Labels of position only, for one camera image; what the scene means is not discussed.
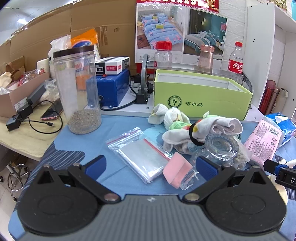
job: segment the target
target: smartphone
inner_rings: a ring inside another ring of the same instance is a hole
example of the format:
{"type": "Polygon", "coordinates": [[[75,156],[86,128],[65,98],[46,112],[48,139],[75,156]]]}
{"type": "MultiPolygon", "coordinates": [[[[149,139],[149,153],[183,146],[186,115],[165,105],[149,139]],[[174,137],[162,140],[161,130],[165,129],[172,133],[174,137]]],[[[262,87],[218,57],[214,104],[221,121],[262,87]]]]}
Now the smartphone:
{"type": "MultiPolygon", "coordinates": [[[[54,106],[56,107],[56,111],[61,114],[63,111],[63,106],[61,103],[61,100],[58,99],[54,102],[54,106]]],[[[48,121],[48,120],[56,120],[58,119],[58,114],[55,112],[55,108],[53,105],[51,105],[47,111],[40,117],[42,121],[48,121]]]]}

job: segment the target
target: wooden tabletop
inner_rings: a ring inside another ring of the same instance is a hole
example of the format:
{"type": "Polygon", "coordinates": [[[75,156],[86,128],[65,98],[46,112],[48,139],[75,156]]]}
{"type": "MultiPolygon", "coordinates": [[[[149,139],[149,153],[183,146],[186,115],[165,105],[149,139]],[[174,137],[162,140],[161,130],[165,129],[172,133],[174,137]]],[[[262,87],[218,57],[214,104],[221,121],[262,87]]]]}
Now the wooden tabletop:
{"type": "MultiPolygon", "coordinates": [[[[40,121],[40,117],[49,108],[49,105],[37,106],[34,112],[29,115],[30,120],[40,121]]],[[[64,112],[61,117],[63,118],[64,126],[66,125],[66,118],[64,112]]],[[[8,118],[0,117],[0,144],[11,149],[21,155],[40,161],[43,154],[56,138],[58,133],[55,134],[41,134],[34,131],[28,122],[21,123],[18,129],[8,131],[6,122],[8,118]]],[[[61,120],[49,121],[55,124],[54,127],[31,122],[32,126],[42,132],[53,132],[58,130],[61,126],[61,120]]]]}

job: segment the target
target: blue box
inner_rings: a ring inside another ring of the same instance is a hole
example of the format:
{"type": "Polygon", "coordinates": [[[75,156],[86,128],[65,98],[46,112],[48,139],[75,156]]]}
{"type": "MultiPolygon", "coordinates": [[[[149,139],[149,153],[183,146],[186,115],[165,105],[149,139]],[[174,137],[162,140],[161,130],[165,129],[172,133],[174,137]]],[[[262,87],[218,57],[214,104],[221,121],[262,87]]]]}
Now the blue box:
{"type": "Polygon", "coordinates": [[[117,75],[101,75],[96,77],[98,93],[103,96],[103,106],[119,106],[129,89],[129,70],[124,69],[117,75]]]}

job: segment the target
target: black hair tie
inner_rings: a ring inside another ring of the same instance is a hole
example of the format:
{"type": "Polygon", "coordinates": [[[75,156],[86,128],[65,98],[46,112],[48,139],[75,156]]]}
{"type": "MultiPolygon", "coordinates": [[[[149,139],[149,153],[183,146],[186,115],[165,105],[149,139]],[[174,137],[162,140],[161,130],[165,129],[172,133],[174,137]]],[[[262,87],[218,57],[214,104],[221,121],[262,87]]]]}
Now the black hair tie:
{"type": "Polygon", "coordinates": [[[199,142],[198,140],[194,139],[193,136],[192,136],[192,132],[193,132],[193,128],[195,126],[197,122],[193,123],[190,127],[189,127],[189,137],[190,137],[190,140],[192,141],[192,143],[196,146],[202,146],[204,145],[203,142],[199,142]]]}

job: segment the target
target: picture of bed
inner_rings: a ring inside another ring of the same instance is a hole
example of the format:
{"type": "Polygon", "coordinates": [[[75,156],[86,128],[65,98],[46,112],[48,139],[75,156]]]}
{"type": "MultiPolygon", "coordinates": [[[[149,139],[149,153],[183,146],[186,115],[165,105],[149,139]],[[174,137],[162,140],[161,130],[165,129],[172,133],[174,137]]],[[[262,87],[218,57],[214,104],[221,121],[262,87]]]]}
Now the picture of bed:
{"type": "Polygon", "coordinates": [[[226,18],[190,9],[183,53],[199,56],[201,45],[210,45],[215,47],[213,58],[222,60],[226,25],[226,18]]]}
{"type": "Polygon", "coordinates": [[[138,4],[137,49],[152,49],[157,41],[171,41],[172,51],[183,50],[184,16],[173,4],[138,4]]]}

